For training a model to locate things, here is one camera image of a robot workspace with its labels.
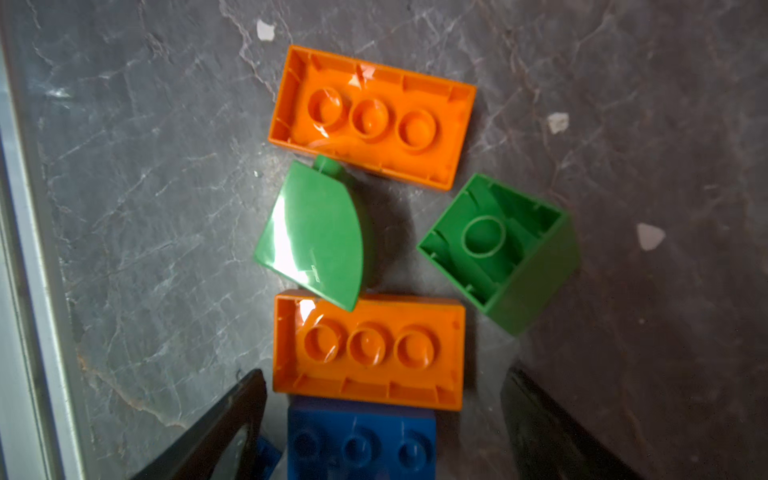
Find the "blue lego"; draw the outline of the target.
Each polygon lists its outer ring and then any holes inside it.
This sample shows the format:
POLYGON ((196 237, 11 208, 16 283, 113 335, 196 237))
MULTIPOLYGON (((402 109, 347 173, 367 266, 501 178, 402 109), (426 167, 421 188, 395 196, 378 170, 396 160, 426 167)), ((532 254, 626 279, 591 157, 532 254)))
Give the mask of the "blue lego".
POLYGON ((269 440, 260 436, 256 443, 256 459, 251 478, 253 480, 269 480, 281 457, 282 451, 269 440))
POLYGON ((432 410, 296 396, 288 409, 289 479, 436 477, 432 410))

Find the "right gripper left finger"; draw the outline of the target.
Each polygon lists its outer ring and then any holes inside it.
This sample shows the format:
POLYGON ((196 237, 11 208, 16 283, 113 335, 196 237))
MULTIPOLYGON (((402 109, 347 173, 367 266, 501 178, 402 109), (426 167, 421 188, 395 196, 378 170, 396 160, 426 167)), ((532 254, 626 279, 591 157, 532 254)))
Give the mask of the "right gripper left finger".
POLYGON ((252 479, 267 401, 263 373, 240 379, 136 479, 252 479))

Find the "orange lego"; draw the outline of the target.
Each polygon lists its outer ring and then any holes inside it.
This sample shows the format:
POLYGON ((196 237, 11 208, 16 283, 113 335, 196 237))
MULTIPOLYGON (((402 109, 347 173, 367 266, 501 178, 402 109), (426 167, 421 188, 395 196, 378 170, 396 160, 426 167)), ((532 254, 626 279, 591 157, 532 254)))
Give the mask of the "orange lego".
POLYGON ((465 338, 457 300, 365 295, 346 311, 287 290, 274 298, 273 389, 459 411, 465 338))
POLYGON ((476 94, 466 83, 292 45, 268 140, 449 191, 476 94))

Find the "blue lego front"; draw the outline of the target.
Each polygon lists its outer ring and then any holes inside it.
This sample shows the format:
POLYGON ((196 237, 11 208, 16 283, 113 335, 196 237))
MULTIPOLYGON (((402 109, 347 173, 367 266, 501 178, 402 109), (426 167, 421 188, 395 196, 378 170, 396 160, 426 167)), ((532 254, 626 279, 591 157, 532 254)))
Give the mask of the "blue lego front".
POLYGON ((253 480, 269 480, 281 457, 282 451, 269 440, 260 436, 256 443, 256 459, 251 478, 253 480))

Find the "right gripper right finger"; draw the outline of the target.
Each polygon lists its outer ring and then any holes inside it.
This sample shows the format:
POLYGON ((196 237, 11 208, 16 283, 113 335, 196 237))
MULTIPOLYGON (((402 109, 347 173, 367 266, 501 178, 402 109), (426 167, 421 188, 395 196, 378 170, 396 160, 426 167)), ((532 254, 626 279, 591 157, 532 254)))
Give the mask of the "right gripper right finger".
POLYGON ((519 365, 511 366, 501 407, 522 479, 638 479, 519 365))

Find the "green lego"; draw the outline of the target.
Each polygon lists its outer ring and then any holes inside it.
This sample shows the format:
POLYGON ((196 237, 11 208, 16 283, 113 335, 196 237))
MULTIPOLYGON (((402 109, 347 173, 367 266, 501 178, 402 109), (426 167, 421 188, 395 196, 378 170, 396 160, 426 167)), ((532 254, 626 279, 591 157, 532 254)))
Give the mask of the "green lego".
POLYGON ((261 265, 346 311, 375 261, 372 222, 354 185, 327 156, 293 162, 254 252, 261 265))
POLYGON ((475 174, 418 245, 485 316, 518 336, 577 270, 570 214, 475 174))

